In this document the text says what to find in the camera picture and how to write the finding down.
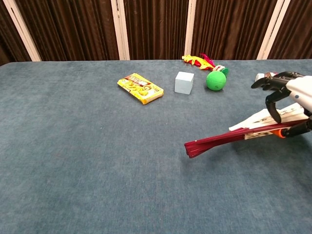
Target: red and yellow toy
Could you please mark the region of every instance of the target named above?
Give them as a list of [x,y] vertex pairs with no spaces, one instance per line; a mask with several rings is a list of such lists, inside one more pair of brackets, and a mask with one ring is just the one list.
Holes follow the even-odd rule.
[[186,63],[190,63],[191,65],[198,66],[201,70],[210,70],[210,71],[221,71],[224,75],[229,73],[229,69],[222,65],[215,65],[214,62],[205,54],[200,54],[204,58],[200,58],[197,56],[184,55],[182,59]]

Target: black robotic finger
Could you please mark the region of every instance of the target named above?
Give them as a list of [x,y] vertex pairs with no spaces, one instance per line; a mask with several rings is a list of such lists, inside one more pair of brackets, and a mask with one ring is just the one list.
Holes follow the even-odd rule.
[[289,78],[285,77],[271,77],[268,79],[269,80],[267,81],[267,84],[270,86],[270,89],[282,89],[290,80]]
[[267,80],[268,80],[267,77],[260,78],[259,80],[257,80],[256,82],[252,84],[251,88],[256,89],[256,88],[262,87],[263,85],[267,84]]
[[274,85],[272,84],[266,84],[262,87],[263,91],[272,90],[274,88]]
[[311,117],[312,113],[310,111],[308,111],[306,108],[304,108],[304,112],[303,112],[306,116]]
[[312,129],[312,117],[310,117],[306,122],[299,123],[290,129],[282,130],[281,134],[283,137],[294,137],[300,134],[307,133]]
[[298,77],[303,77],[304,75],[297,73],[297,72],[281,72],[276,74],[273,77],[288,77],[288,78],[298,78]]
[[286,88],[283,88],[281,90],[277,90],[274,93],[268,95],[265,99],[265,104],[267,106],[267,109],[272,116],[272,118],[277,122],[281,123],[282,119],[281,116],[279,115],[278,111],[276,110],[275,103],[277,101],[280,101],[283,98],[288,97],[290,94],[290,91]]

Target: red fan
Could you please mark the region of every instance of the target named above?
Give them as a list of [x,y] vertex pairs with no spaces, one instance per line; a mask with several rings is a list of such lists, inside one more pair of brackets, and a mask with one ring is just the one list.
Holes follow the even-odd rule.
[[194,158],[215,146],[238,140],[248,140],[271,134],[282,137],[280,130],[290,128],[308,118],[304,114],[304,109],[297,103],[278,112],[282,117],[282,123],[276,123],[267,109],[264,109],[238,125],[229,128],[230,131],[227,133],[185,143],[186,153],[189,158]]

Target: dark brown curtain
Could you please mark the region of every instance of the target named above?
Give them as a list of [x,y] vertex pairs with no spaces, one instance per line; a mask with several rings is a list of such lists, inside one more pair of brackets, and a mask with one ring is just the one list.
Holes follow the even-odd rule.
[[42,60],[119,59],[110,0],[16,0]]
[[256,59],[277,0],[197,0],[192,55]]
[[312,59],[312,1],[290,1],[268,59]]
[[124,0],[130,59],[181,59],[188,0]]
[[0,25],[0,66],[9,62],[31,61],[2,0],[0,0]]

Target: white robotic arm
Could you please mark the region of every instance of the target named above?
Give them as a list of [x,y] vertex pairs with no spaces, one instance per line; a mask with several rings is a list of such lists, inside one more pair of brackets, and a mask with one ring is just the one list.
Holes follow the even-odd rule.
[[298,77],[288,81],[289,96],[303,108],[312,112],[312,76]]
[[275,103],[290,96],[304,108],[304,114],[309,118],[306,122],[284,129],[283,137],[293,137],[312,130],[312,76],[304,76],[296,72],[282,72],[274,76],[265,76],[256,80],[251,88],[262,87],[263,90],[275,90],[266,97],[266,105],[272,118],[280,123],[281,117],[276,110]]

